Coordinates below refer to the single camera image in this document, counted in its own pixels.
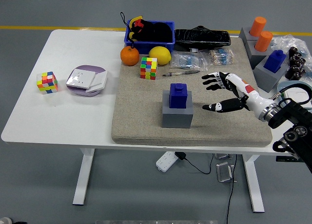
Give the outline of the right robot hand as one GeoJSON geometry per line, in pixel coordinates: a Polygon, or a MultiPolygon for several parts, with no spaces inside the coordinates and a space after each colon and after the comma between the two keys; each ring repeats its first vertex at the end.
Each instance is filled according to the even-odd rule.
{"type": "Polygon", "coordinates": [[[263,98],[246,81],[232,73],[214,72],[202,76],[203,84],[207,90],[216,91],[226,89],[234,93],[235,98],[223,100],[218,103],[204,105],[202,108],[212,112],[234,112],[243,108],[253,111],[256,118],[264,121],[264,116],[269,107],[274,106],[274,101],[263,98]]]}

